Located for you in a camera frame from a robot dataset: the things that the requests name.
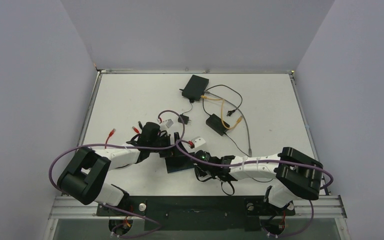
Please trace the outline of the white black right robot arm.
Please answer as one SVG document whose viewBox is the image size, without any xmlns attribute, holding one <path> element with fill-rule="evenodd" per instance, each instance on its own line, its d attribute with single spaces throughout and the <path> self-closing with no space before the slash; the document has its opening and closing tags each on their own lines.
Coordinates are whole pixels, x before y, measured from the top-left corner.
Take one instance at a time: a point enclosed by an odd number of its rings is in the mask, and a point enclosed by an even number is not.
<svg viewBox="0 0 384 240">
<path fill-rule="evenodd" d="M 274 180 L 262 199 L 262 207 L 269 214 L 296 199 L 319 199 L 323 165 L 292 147 L 284 147 L 280 153 L 264 157 L 216 157 L 199 150 L 193 155 L 193 160 L 201 172 L 222 183 L 243 179 Z"/>
</svg>

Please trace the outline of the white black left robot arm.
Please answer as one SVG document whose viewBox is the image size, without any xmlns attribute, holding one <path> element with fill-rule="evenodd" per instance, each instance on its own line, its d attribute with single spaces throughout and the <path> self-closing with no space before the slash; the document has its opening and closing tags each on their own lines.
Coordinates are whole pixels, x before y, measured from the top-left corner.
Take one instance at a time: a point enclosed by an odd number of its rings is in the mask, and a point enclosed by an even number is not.
<svg viewBox="0 0 384 240">
<path fill-rule="evenodd" d="M 116 215 L 129 209 L 129 194 L 122 188 L 105 182 L 109 171 L 143 162 L 151 153 L 166 158 L 173 148 L 169 128 L 171 119 L 161 123 L 147 122 L 141 132 L 120 147 L 93 150 L 80 147 L 62 171 L 56 186 L 84 205 L 92 202 L 107 204 Z"/>
</svg>

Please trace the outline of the small black labelled switch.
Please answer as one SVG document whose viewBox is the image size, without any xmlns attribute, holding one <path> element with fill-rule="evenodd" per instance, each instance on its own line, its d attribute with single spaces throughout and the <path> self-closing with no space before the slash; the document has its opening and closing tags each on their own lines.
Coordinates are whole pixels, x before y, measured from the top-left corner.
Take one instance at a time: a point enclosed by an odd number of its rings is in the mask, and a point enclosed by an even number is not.
<svg viewBox="0 0 384 240">
<path fill-rule="evenodd" d="M 166 171 L 168 174 L 185 171 L 194 168 L 193 161 L 187 156 L 172 156 L 165 158 Z"/>
</svg>

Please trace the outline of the large black network switch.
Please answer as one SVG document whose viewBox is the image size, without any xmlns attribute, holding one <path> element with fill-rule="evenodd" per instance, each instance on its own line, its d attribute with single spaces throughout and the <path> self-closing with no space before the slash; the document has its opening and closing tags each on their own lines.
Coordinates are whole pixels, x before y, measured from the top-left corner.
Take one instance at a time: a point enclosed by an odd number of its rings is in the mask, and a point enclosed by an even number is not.
<svg viewBox="0 0 384 240">
<path fill-rule="evenodd" d="M 181 95 L 191 103 L 198 102 L 208 84 L 209 79 L 198 75 L 192 75 L 186 86 L 181 90 Z"/>
</svg>

